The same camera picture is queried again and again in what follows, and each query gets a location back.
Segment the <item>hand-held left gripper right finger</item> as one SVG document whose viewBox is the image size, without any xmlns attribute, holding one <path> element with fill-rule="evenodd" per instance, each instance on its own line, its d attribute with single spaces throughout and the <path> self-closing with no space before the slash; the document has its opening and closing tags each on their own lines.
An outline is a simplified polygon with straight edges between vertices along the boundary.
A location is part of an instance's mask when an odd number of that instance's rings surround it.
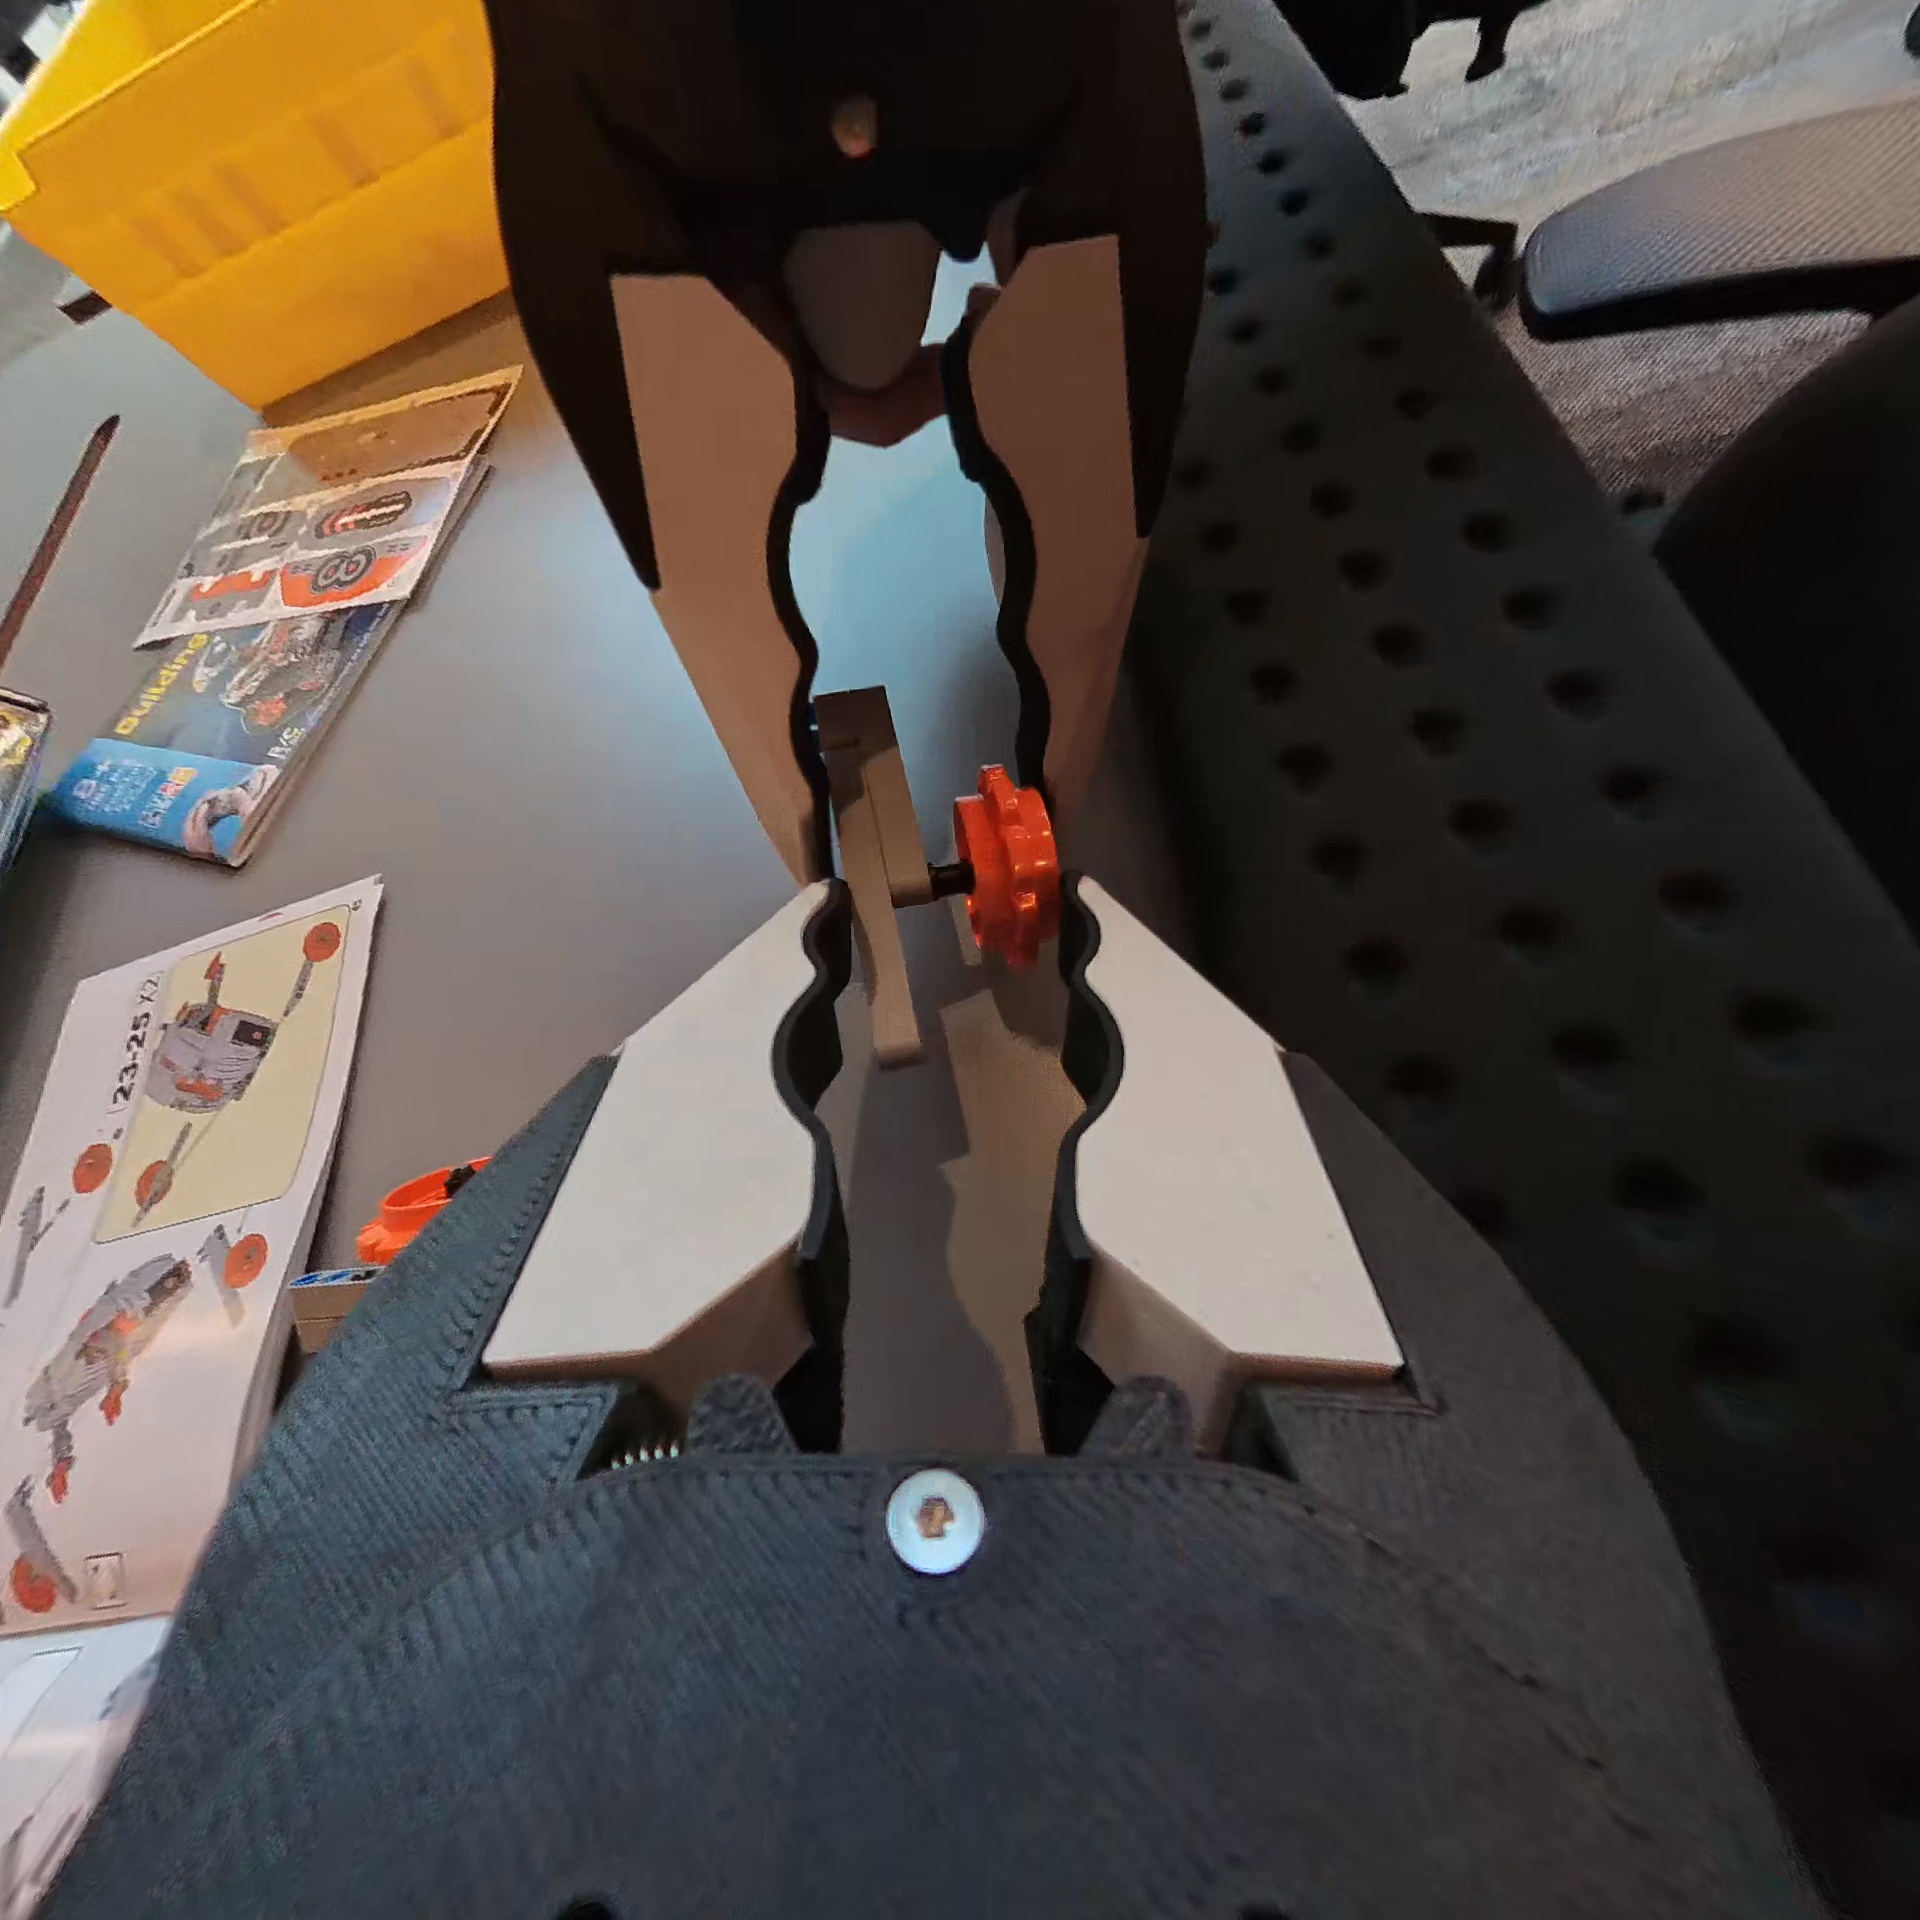
<svg viewBox="0 0 1920 1920">
<path fill-rule="evenodd" d="M 1395 1385 L 1406 1358 L 1283 1044 L 1096 880 L 1063 880 L 1063 1072 L 1082 1100 L 1023 1318 L 1048 1453 L 1111 1392 L 1171 1382 L 1196 1451 L 1253 1385 Z"/>
</svg>

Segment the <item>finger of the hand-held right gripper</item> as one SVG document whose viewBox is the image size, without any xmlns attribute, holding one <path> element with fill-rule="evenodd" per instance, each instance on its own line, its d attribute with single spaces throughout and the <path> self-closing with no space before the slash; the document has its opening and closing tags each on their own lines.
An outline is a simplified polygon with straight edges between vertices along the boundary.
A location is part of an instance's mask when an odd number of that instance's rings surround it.
<svg viewBox="0 0 1920 1920">
<path fill-rule="evenodd" d="M 1021 784 L 1077 797 L 1096 765 L 1147 542 L 1112 235 L 1029 248 L 943 349 L 948 423 L 998 537 L 998 646 Z"/>
<path fill-rule="evenodd" d="M 788 545 L 826 425 L 799 374 L 700 276 L 626 273 L 610 296 L 654 543 L 656 613 L 796 885 L 832 873 L 811 734 L 819 644 Z"/>
</svg>

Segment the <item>open white instruction booklet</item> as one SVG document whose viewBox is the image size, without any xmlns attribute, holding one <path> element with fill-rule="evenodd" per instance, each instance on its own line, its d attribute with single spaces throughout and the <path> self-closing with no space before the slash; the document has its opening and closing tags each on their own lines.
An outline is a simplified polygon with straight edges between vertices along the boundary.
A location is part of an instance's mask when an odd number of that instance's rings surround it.
<svg viewBox="0 0 1920 1920">
<path fill-rule="evenodd" d="M 106 1792 L 272 1413 L 381 877 L 83 981 L 5 1204 L 5 1916 Z"/>
</svg>

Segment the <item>black office chair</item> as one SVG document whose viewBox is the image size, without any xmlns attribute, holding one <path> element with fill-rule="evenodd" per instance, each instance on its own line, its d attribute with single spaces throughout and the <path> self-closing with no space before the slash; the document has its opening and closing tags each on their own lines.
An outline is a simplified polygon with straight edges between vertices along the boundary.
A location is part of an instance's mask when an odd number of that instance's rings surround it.
<svg viewBox="0 0 1920 1920">
<path fill-rule="evenodd" d="M 1520 272 L 1526 329 L 1856 310 L 1870 327 L 1772 403 L 1669 510 L 1651 556 L 1798 773 L 1918 924 L 1916 238 L 1789 235 L 1758 207 L 1658 209 L 1653 175 L 1518 227 L 1426 212 L 1442 246 Z"/>
</svg>

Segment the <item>dark brown rod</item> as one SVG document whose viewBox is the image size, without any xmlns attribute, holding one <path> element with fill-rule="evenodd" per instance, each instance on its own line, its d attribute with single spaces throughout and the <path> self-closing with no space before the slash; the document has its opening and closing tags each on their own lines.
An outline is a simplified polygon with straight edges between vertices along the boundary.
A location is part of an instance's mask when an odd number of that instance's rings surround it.
<svg viewBox="0 0 1920 1920">
<path fill-rule="evenodd" d="M 63 542 L 74 531 L 87 492 L 91 489 L 91 481 L 106 461 L 106 453 L 112 446 L 118 425 L 120 415 L 112 414 L 106 420 L 101 420 L 87 436 L 76 469 L 71 471 L 50 519 L 37 539 L 30 561 L 22 569 L 21 580 L 15 582 L 2 613 L 2 664 L 12 659 L 15 643 L 32 609 L 38 604 L 43 587 L 47 585 L 47 577 L 62 556 Z"/>
</svg>

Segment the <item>blue toy kit box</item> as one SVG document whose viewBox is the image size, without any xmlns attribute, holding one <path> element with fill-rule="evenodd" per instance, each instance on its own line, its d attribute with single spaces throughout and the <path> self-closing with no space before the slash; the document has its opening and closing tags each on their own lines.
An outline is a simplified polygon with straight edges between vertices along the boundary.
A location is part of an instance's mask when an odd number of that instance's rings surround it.
<svg viewBox="0 0 1920 1920">
<path fill-rule="evenodd" d="M 53 708 L 2 688 L 2 877 L 8 875 L 40 792 L 40 751 L 53 728 Z"/>
</svg>

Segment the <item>yellow plastic bin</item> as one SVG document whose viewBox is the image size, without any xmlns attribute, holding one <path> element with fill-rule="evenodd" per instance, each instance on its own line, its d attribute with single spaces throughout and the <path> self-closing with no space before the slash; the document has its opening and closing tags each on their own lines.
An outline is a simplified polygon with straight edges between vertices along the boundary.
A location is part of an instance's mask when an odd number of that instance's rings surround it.
<svg viewBox="0 0 1920 1920">
<path fill-rule="evenodd" d="M 87 4 L 5 222 L 254 409 L 508 284 L 477 1 Z"/>
</svg>

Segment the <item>small blue booklet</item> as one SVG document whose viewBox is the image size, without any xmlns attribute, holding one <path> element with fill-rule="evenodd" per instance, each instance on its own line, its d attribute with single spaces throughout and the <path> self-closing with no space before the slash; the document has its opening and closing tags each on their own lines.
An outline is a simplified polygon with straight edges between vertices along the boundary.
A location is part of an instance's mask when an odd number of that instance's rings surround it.
<svg viewBox="0 0 1920 1920">
<path fill-rule="evenodd" d="M 174 639 L 71 758 L 50 815 L 239 870 L 403 614 L 389 601 Z"/>
</svg>

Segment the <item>orange toy wheel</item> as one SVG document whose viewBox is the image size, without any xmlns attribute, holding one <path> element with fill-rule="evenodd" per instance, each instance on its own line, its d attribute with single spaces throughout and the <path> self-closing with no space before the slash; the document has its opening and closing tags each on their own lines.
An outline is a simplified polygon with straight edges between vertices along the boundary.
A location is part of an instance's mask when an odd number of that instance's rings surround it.
<svg viewBox="0 0 1920 1920">
<path fill-rule="evenodd" d="M 490 1157 L 431 1168 L 390 1189 L 368 1225 L 358 1230 L 354 1260 L 368 1267 L 389 1267 L 486 1164 Z"/>
</svg>

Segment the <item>grey beam assembly orange gear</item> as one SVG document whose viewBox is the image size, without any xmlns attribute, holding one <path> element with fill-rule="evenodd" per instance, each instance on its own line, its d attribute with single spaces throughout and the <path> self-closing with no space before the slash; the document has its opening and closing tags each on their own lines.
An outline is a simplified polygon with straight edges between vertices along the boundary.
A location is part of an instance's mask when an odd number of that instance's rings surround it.
<svg viewBox="0 0 1920 1920">
<path fill-rule="evenodd" d="M 954 855 L 928 857 L 884 688 L 826 693 L 811 705 L 828 769 L 837 870 L 851 891 L 875 1062 L 920 1062 L 899 913 L 958 901 L 978 952 L 1029 968 L 1063 924 L 1063 868 L 1048 806 L 1004 765 L 978 769 L 951 804 Z"/>
</svg>

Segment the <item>sticker sheet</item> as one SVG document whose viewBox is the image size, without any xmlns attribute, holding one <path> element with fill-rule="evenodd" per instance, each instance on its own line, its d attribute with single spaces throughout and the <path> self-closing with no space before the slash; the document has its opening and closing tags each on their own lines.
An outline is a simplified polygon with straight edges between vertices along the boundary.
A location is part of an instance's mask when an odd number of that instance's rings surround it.
<svg viewBox="0 0 1920 1920">
<path fill-rule="evenodd" d="M 518 384 L 508 366 L 252 432 L 133 646 L 408 599 Z"/>
</svg>

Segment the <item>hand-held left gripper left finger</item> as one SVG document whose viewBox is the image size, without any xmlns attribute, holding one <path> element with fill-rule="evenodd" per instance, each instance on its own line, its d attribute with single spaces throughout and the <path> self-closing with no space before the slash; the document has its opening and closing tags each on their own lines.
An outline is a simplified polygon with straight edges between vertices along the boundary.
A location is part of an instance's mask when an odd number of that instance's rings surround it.
<svg viewBox="0 0 1920 1920">
<path fill-rule="evenodd" d="M 821 1100 L 844 1062 L 840 880 L 802 886 L 616 1049 L 482 1351 L 629 1381 L 677 1420 L 760 1381 L 802 1451 L 845 1427 L 847 1222 Z"/>
</svg>

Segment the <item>black perforated chair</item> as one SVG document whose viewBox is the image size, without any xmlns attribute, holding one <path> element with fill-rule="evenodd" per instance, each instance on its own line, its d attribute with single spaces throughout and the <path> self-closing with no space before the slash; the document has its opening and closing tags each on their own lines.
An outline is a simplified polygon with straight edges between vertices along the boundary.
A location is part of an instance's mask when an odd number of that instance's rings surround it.
<svg viewBox="0 0 1920 1920">
<path fill-rule="evenodd" d="M 1837 1916 L 1916 1916 L 1916 941 L 1270 4 L 1130 659 L 1203 968 L 1635 1441 Z"/>
</svg>

